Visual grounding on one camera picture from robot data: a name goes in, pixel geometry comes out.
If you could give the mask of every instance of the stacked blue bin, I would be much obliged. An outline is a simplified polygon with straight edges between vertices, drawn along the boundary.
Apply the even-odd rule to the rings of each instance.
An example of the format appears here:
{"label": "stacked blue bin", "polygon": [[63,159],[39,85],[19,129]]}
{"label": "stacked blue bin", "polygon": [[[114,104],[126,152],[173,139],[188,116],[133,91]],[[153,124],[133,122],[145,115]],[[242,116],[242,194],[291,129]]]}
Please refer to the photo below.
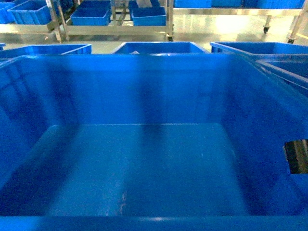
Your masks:
{"label": "stacked blue bin", "polygon": [[[44,0],[13,1],[15,7],[8,9],[16,24],[45,25],[51,21],[50,11]],[[73,6],[72,0],[60,1],[63,12]],[[59,14],[57,2],[54,2],[55,11]]]}
{"label": "stacked blue bin", "polygon": [[[160,3],[158,0],[151,0],[152,7],[160,7]],[[128,9],[129,9],[129,15],[130,19],[132,20],[131,13],[133,9],[139,8],[137,1],[129,1],[128,2]]]}
{"label": "stacked blue bin", "polygon": [[107,26],[111,22],[110,1],[85,0],[71,15],[75,26]]}
{"label": "stacked blue bin", "polygon": [[31,45],[8,50],[0,50],[0,63],[22,55],[91,54],[91,44]]}
{"label": "stacked blue bin", "polygon": [[165,26],[166,11],[164,7],[135,8],[131,17],[134,26]]}
{"label": "stacked blue bin", "polygon": [[114,54],[185,54],[208,53],[193,42],[125,42]]}
{"label": "stacked blue bin", "polygon": [[29,0],[8,10],[16,24],[44,25],[51,21],[45,2]]}
{"label": "stacked blue bin", "polygon": [[282,56],[257,62],[308,97],[308,54]]}
{"label": "stacked blue bin", "polygon": [[134,26],[165,26],[166,11],[158,0],[151,0],[152,7],[139,8],[136,1],[128,3],[130,19]]}
{"label": "stacked blue bin", "polygon": [[234,53],[261,62],[308,96],[308,46],[279,42],[211,42],[213,53]]}
{"label": "stacked blue bin", "polygon": [[212,53],[235,53],[254,60],[308,54],[308,46],[281,42],[211,42]]}

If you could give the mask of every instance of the white object in bin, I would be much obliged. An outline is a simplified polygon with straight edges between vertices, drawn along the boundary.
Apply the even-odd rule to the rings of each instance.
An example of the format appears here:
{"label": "white object in bin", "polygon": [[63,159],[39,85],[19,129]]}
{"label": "white object in bin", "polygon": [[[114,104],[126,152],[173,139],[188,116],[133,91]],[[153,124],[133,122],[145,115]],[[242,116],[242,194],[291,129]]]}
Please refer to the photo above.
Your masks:
{"label": "white object in bin", "polygon": [[151,0],[136,0],[139,8],[152,7]]}

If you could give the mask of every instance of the floor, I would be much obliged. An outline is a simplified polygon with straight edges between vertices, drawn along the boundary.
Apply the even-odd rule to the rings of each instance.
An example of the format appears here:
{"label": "floor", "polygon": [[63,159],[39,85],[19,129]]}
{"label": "floor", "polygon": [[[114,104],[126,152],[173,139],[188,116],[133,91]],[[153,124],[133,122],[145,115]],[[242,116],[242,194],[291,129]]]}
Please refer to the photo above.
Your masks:
{"label": "floor", "polygon": [[[269,32],[263,33],[266,16],[237,15],[175,15],[175,41],[192,41],[207,50],[212,41],[277,41],[287,42],[294,17],[273,17]],[[308,13],[301,25],[295,44],[308,45]],[[164,41],[163,36],[71,36],[65,43],[91,43],[93,53],[110,53],[125,41]],[[12,35],[0,34],[7,49],[28,44],[57,43],[55,34]]]}

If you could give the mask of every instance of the small blue bin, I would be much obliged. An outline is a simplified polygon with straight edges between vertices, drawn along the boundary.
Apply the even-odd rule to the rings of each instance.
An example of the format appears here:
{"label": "small blue bin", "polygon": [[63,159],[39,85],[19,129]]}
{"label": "small blue bin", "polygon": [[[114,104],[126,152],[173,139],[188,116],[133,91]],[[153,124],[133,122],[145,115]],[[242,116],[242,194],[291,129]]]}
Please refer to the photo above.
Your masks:
{"label": "small blue bin", "polygon": [[135,8],[132,10],[134,26],[165,26],[166,11],[164,7]]}
{"label": "small blue bin", "polygon": [[7,24],[14,22],[12,14],[8,12],[8,9],[13,7],[14,3],[0,2],[0,24]]}
{"label": "small blue bin", "polygon": [[211,42],[212,53],[235,53],[251,59],[308,54],[308,46],[281,42]]}
{"label": "small blue bin", "polygon": [[268,71],[278,75],[295,90],[308,96],[308,55],[294,55],[257,61]]}
{"label": "small blue bin", "polygon": [[111,2],[109,0],[84,0],[78,9],[81,8],[95,8],[96,10],[99,9],[109,9],[109,17],[111,16]]}
{"label": "small blue bin", "polygon": [[21,55],[39,54],[91,54],[90,44],[68,45],[31,45],[10,50],[0,51],[0,58],[15,58]]}
{"label": "small blue bin", "polygon": [[212,0],[175,0],[176,8],[211,8]]}
{"label": "small blue bin", "polygon": [[193,42],[125,42],[115,54],[183,54],[208,53]]}
{"label": "small blue bin", "polygon": [[296,9],[301,0],[258,0],[257,7],[261,9]]}
{"label": "small blue bin", "polygon": [[[159,3],[158,0],[151,0],[151,4],[152,4],[153,7],[160,7],[160,3]],[[133,20],[132,17],[131,17],[131,13],[132,13],[132,10],[135,9],[135,8],[139,8],[137,2],[136,1],[129,1],[128,9],[129,9],[130,20]]]}
{"label": "small blue bin", "polygon": [[17,24],[44,25],[51,21],[49,9],[44,1],[26,1],[8,10]]}
{"label": "small blue bin", "polygon": [[108,8],[79,8],[71,19],[75,26],[107,26],[111,22]]}
{"label": "small blue bin", "polygon": [[212,0],[212,7],[239,7],[242,0]]}

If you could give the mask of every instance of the metal shelf leg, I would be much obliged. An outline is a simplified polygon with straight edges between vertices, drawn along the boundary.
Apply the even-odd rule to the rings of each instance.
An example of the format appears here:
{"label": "metal shelf leg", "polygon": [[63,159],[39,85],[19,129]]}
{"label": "metal shelf leg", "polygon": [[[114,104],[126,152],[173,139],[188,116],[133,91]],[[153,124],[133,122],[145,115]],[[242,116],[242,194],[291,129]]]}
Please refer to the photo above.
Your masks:
{"label": "metal shelf leg", "polygon": [[174,0],[166,0],[167,3],[167,39],[168,41],[173,41],[174,37],[174,24],[173,24],[173,5],[174,5]]}
{"label": "metal shelf leg", "polygon": [[58,17],[56,14],[56,11],[54,9],[54,4],[53,0],[46,0],[47,7],[49,9],[50,15],[51,15],[51,21],[54,24],[54,33],[56,34],[57,40],[59,43],[62,42],[62,37],[61,37],[61,30],[60,30],[60,25],[58,21]]}
{"label": "metal shelf leg", "polygon": [[304,3],[304,7],[303,7],[303,10],[301,11],[301,13],[299,14],[299,16],[297,17],[297,20],[295,22],[295,25],[294,25],[294,28],[293,28],[293,31],[290,35],[290,37],[288,38],[288,43],[294,43],[294,41],[296,40],[296,35],[299,31],[299,27],[304,19],[304,14],[305,12],[308,10],[308,0],[305,0],[305,3]]}
{"label": "metal shelf leg", "polygon": [[271,21],[271,16],[269,15],[268,18],[266,19],[265,25],[263,26],[264,27],[264,29],[263,29],[264,34],[266,34],[270,29],[270,21]]}

